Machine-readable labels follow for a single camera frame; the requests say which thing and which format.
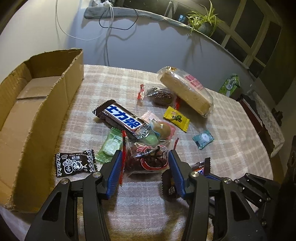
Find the small Snickers bar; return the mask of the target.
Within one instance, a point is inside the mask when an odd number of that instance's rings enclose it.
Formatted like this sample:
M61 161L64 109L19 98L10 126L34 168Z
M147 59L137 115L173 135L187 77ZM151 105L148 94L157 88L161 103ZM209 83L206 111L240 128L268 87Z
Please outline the small Snickers bar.
M196 162L191 166L192 171L201 175L209 175L211 171L211 158L207 157L204 161ZM166 201L174 201L180 197L177 193L176 185L170 169L162 173L162 194Z

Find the black white candy packet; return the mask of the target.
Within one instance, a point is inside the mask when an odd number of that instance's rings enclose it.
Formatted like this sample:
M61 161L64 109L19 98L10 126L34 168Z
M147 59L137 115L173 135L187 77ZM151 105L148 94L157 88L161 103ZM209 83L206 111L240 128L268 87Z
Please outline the black white candy packet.
M67 177L78 173L94 173L97 171L93 149L79 153L55 154L56 177Z

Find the teal round candy packet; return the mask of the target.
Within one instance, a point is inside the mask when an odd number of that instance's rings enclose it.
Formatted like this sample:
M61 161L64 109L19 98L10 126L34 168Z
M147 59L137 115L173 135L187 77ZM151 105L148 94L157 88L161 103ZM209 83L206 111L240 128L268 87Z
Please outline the teal round candy packet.
M196 143L197 147L202 150L204 149L208 144L214 141L214 137L212 134L205 130L202 133L196 135L193 137L193 141Z

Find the red packaged dates snack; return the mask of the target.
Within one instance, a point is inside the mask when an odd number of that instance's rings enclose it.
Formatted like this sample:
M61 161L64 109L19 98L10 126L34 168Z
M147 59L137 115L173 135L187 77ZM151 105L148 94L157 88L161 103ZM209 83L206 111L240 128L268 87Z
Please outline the red packaged dates snack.
M176 149L179 137L161 141L156 146L128 139L125 131L122 132L122 165L119 184L123 178L131 174L161 172L168 168L170 150Z

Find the green round candy packet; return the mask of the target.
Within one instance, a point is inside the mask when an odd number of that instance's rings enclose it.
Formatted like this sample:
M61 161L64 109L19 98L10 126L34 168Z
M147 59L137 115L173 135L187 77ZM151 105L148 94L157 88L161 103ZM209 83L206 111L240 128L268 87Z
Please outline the green round candy packet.
M99 163L108 163L112 160L115 152L122 149L122 133L116 128L111 128L105 142L95 154L95 160Z

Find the packaged braised egg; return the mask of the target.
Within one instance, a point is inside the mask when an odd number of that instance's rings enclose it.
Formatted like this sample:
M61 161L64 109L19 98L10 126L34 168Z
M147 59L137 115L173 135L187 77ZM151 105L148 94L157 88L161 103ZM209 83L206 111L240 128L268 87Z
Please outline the packaged braised egg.
M146 111L141 118L146 121L160 141L170 141L176 128L170 123L160 119L151 111Z

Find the yellow candy packet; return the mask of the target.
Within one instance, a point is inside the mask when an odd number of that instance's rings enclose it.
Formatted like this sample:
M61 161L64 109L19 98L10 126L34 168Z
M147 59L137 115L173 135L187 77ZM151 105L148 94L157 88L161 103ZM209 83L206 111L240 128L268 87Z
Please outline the yellow candy packet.
M171 106L164 113L164 119L170 121L184 132L187 132L189 128L190 120Z

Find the large Snickers bar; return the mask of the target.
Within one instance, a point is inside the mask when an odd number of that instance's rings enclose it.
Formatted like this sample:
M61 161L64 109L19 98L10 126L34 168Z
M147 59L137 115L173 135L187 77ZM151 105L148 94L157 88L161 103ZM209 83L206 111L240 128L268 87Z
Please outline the large Snickers bar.
M152 135L151 127L141 118L131 113L111 99L94 109L92 113L112 127L125 131L129 138L141 140Z

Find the packaged bread slice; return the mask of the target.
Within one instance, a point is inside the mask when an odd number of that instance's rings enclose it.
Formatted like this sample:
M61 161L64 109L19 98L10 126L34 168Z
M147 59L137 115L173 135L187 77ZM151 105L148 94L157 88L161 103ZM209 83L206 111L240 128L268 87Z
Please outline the packaged bread slice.
M213 97L193 75L166 66L157 72L159 81L204 118L214 107Z

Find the dark chocolate cake packet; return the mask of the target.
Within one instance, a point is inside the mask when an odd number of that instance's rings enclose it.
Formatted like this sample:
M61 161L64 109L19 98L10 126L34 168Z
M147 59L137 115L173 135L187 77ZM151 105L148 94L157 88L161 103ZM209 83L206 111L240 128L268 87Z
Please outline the dark chocolate cake packet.
M171 106L179 110L180 101L180 98L173 91L162 84L141 84L137 94L137 102L141 106L145 104L164 108Z

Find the lace covered chair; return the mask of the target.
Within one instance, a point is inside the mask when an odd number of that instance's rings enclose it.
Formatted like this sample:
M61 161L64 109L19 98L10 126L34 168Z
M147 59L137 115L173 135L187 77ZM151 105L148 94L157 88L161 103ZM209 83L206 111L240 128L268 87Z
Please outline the lace covered chair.
M248 95L241 94L237 101L241 103L258 135L263 136L265 132L268 133L273 143L273 149L270 154L273 158L285 143L280 125L273 115L274 112L269 109L268 105L254 90L251 90Z

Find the green tissue box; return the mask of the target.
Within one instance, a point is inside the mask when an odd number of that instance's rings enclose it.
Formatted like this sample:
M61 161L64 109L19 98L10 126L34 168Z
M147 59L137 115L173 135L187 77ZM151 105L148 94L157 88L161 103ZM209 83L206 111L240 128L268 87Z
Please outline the green tissue box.
M239 76L237 74L232 74L225 80L218 92L222 95L230 97L236 89L240 88L240 85Z

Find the plaid pink tablecloth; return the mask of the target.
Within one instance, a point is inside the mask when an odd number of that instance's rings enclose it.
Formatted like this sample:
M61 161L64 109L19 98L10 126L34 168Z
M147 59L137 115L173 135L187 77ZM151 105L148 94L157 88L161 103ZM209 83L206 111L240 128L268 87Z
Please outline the plaid pink tablecloth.
M210 105L199 114L183 104L175 133L159 141L142 115L161 117L165 108L137 101L142 83L158 83L156 73L83 65L19 65L1 83L1 205L36 213L62 179L84 179L98 171L95 160L112 127L126 132L132 151L147 154L134 161L136 177L118 187L112 178L103 202L112 240L180 240L188 205L166 202L161 172L169 150L184 162L211 159L211 172L236 179L245 173L271 179L267 151L241 104L210 89Z

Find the brown cardboard box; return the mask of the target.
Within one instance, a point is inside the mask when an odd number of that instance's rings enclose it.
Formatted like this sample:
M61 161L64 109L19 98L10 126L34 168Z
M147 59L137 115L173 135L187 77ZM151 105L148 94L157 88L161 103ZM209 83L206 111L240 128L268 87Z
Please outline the brown cardboard box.
M36 213L50 194L64 116L84 77L83 50L44 52L1 82L1 206Z

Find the potted spider plant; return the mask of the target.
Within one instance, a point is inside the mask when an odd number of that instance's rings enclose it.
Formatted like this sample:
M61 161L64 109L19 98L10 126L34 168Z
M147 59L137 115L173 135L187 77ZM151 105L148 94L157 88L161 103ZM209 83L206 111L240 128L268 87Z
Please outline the potted spider plant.
M192 34L192 32L200 32L204 35L211 37L219 23L225 23L223 20L217 17L218 14L215 13L215 8L211 1L210 9L207 9L204 5L202 7L205 9L206 14L203 15L196 11L191 11L187 14L188 24L190 30L188 32L188 36Z

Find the grey windowsill cloth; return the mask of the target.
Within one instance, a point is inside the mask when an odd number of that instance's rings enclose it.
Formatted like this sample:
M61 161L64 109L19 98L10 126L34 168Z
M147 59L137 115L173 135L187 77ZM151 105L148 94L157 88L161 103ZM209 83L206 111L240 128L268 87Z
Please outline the grey windowsill cloth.
M188 33L190 30L193 29L183 23L180 23L179 21L170 19L166 16L151 13L148 11L143 11L143 10L139 10L139 9L119 8L119 7L113 7L113 10L114 10L114 17L115 18L144 17L144 18L148 18L148 19L154 20L154 21L166 22L168 25L171 25L174 27L184 28L188 31ZM89 6L84 11L84 18L86 20L100 20L105 17L106 12L107 12L107 9L105 9L103 7ZM212 40L210 37L208 37L207 35L199 32L199 31L194 31L194 32L196 34L203 36L204 38L208 39L209 41L211 41L214 45L218 46L226 54L228 54L233 59L235 59L244 69L249 70L249 67L247 67L245 64L243 64L241 61L239 61L233 54L231 54L228 50L226 50L224 47L219 45L216 41Z

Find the white power strip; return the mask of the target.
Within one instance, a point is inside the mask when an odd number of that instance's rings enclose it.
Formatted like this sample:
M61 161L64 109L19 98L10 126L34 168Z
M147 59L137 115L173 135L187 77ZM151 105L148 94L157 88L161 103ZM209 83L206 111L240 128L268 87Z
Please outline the white power strip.
M96 7L113 7L113 2L109 0L92 0L91 6Z

